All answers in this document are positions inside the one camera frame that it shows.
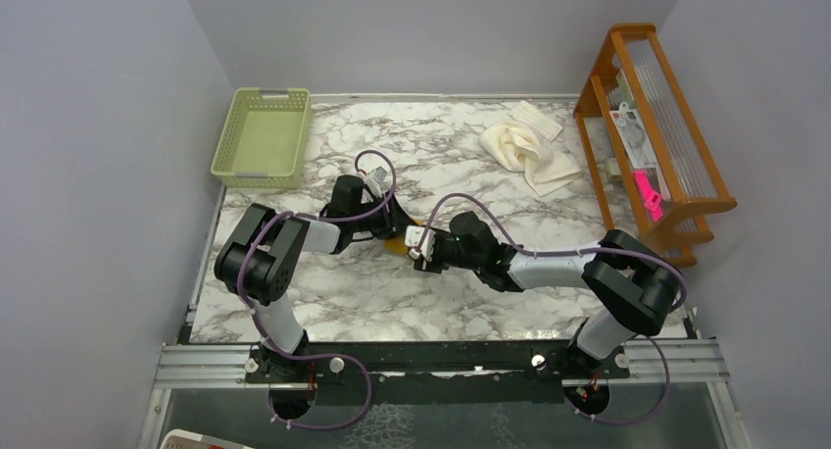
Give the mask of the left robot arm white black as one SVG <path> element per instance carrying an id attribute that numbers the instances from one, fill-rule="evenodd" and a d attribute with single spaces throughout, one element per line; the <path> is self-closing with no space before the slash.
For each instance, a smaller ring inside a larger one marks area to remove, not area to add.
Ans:
<path id="1" fill-rule="evenodd" d="M 307 371 L 308 335 L 297 321 L 288 287 L 304 252 L 337 255 L 368 240 L 401 239 L 417 225 L 390 191 L 367 176 L 336 178 L 329 202 L 316 216 L 278 213 L 251 205 L 220 250 L 214 275 L 249 308 L 270 366 L 284 380 Z"/>

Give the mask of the brown yellow bear towel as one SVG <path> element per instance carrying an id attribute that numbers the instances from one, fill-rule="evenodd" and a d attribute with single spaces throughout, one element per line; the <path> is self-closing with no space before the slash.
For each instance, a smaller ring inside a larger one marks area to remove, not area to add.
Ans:
<path id="1" fill-rule="evenodd" d="M 385 239 L 383 247 L 393 255 L 409 257 L 410 250 L 420 242 L 423 231 L 423 222 L 415 221 L 414 225 L 405 228 L 402 235 Z"/>

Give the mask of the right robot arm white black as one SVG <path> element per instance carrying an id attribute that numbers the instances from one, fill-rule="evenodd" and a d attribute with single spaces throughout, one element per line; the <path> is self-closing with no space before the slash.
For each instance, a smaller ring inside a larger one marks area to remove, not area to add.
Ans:
<path id="1" fill-rule="evenodd" d="M 447 230 L 409 226 L 405 245 L 419 271 L 468 270 L 500 292 L 540 287 L 591 291 L 603 308 L 578 328 L 565 351 L 567 368 L 580 377 L 599 370 L 634 336 L 659 334 L 683 296 L 680 272 L 618 229 L 573 251 L 529 252 L 498 241 L 484 221 L 464 212 Z"/>

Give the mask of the cream white towel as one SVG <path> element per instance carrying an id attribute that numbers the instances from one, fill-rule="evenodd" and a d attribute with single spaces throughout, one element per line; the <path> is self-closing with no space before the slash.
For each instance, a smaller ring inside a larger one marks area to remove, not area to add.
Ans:
<path id="1" fill-rule="evenodd" d="M 505 118 L 486 128 L 478 142 L 504 169 L 522 173 L 528 186 L 542 197 L 581 176 L 578 163 L 552 145 L 561 132 L 562 125 L 520 101 Z"/>

